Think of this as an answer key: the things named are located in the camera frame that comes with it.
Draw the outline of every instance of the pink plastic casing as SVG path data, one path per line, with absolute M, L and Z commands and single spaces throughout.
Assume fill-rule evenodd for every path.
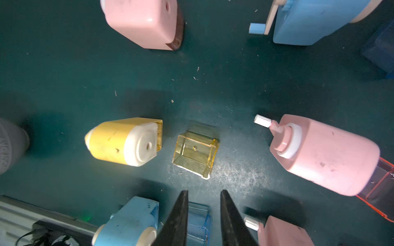
M 267 246 L 314 246 L 304 228 L 273 216 L 268 217 L 264 231 Z
M 105 0 L 109 26 L 146 49 L 172 50 L 177 0 Z
M 296 115 L 284 115 L 279 125 L 289 123 L 302 128 L 298 151 L 290 159 L 278 155 L 274 145 L 278 148 L 280 143 L 280 150 L 283 149 L 282 139 L 287 138 L 284 134 L 274 134 L 269 148 L 286 170 L 345 196 L 361 192 L 378 163 L 380 149 L 377 144 L 365 137 Z M 275 133 L 276 127 L 277 122 L 273 120 L 271 132 Z

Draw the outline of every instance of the yellow pencil sharpener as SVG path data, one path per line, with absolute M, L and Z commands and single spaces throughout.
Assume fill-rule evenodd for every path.
M 94 158 L 142 166 L 162 148 L 163 120 L 130 118 L 103 122 L 85 136 Z
M 187 131 L 178 136 L 173 164 L 209 179 L 219 140 Z

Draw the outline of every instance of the white cap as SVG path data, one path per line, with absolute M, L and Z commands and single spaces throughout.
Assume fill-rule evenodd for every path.
M 261 115 L 256 115 L 255 117 L 255 123 L 259 124 L 261 126 L 265 126 L 265 127 L 270 127 L 271 126 L 271 119 L 261 116 Z
M 86 144 L 86 147 L 87 147 L 88 150 L 90 150 L 90 149 L 89 149 L 90 137 L 92 136 L 92 133 L 93 133 L 93 131 L 96 129 L 96 127 L 93 128 L 92 130 L 90 130 L 90 131 L 85 135 L 85 144 Z
M 93 238 L 92 238 L 92 246 L 95 246 L 97 237 L 99 236 L 99 234 L 100 234 L 101 230 L 104 228 L 104 226 L 105 226 L 105 224 L 104 224 L 104 225 L 101 225 L 101 226 L 97 229 L 96 233 L 93 235 Z
M 245 225 L 247 227 L 249 227 L 250 229 L 255 230 L 255 231 L 258 230 L 259 223 L 257 220 L 254 220 L 250 217 L 245 216 L 245 219 L 243 221 L 245 222 Z
M 294 123 L 289 123 L 287 126 L 292 128 L 292 138 L 285 151 L 277 151 L 278 155 L 290 159 L 293 157 L 301 146 L 302 141 L 302 127 Z
M 138 239 L 136 246 L 151 246 L 157 236 L 156 228 L 149 226 Z
M 157 155 L 157 123 L 151 122 L 134 128 L 129 132 L 123 154 L 130 166 L 142 166 Z

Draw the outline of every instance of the transparent yellow shavings box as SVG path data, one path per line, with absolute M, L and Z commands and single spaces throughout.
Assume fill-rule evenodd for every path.
M 187 131 L 178 136 L 173 164 L 209 179 L 219 140 Z

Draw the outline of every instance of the cable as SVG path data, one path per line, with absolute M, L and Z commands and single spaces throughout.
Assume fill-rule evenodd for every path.
M 43 229 L 35 229 L 35 230 L 31 231 L 31 232 L 26 233 L 25 235 L 21 236 L 20 238 L 18 238 L 18 240 L 15 242 L 15 246 L 18 246 L 18 242 L 19 242 L 23 237 L 28 236 L 28 235 L 31 235 L 31 234 L 33 234 L 33 233 L 35 233 L 35 232 L 37 232 L 37 231 L 42 231 L 42 230 L 47 230 L 47 232 L 48 232 L 48 229 L 46 229 L 46 228 L 43 228 Z

